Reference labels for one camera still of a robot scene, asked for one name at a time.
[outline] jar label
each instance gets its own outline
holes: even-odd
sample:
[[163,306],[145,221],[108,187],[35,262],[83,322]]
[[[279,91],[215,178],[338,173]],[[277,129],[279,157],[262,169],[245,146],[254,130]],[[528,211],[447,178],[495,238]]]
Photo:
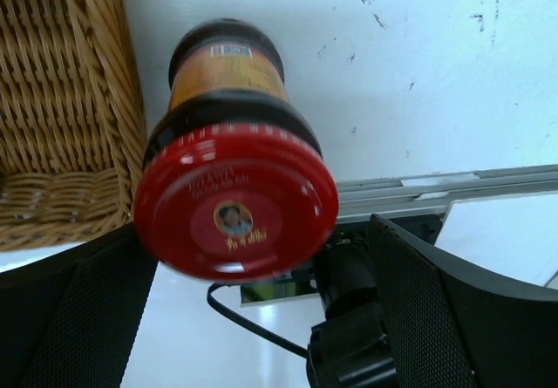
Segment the jar label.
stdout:
[[200,48],[178,70],[169,111],[203,93],[241,89],[289,101],[273,64],[258,50],[243,44],[212,44]]

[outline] red lid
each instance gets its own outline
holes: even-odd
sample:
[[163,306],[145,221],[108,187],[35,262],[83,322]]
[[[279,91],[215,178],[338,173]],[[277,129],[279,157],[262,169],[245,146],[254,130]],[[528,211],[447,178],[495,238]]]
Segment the red lid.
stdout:
[[335,182],[306,142],[274,126],[221,124],[178,138],[151,161],[134,220],[164,263],[241,282],[309,259],[338,206]]

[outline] wicker basket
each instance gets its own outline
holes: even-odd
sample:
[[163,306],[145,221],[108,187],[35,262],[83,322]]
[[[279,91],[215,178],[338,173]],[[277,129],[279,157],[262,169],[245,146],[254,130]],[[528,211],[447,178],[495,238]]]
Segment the wicker basket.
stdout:
[[146,128],[121,0],[0,8],[0,251],[122,226]]

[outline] black cable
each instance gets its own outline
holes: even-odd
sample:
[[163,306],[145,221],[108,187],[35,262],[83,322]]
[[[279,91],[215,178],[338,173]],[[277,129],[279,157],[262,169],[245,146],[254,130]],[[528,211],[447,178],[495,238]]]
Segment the black cable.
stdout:
[[248,320],[247,318],[244,318],[240,314],[235,313],[234,311],[217,301],[212,294],[223,286],[229,285],[214,283],[208,288],[208,304],[211,308],[213,308],[215,311],[217,311],[219,314],[232,321],[233,323],[240,325],[243,329],[246,329],[256,334],[257,336],[264,338],[268,342],[276,344],[279,347],[283,347],[286,351],[290,351],[297,356],[304,358],[308,357],[308,351],[303,347],[290,342],[286,338],[277,336],[275,333],[272,333],[271,331],[264,329],[260,325]]

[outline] chili sauce jar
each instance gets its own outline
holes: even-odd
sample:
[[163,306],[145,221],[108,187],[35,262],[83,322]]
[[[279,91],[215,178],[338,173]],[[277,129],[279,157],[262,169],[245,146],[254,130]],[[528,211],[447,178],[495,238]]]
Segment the chili sauce jar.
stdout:
[[172,268],[220,282],[308,260],[335,227],[337,188],[271,40],[233,19],[201,24],[174,51],[169,83],[134,205],[142,243]]

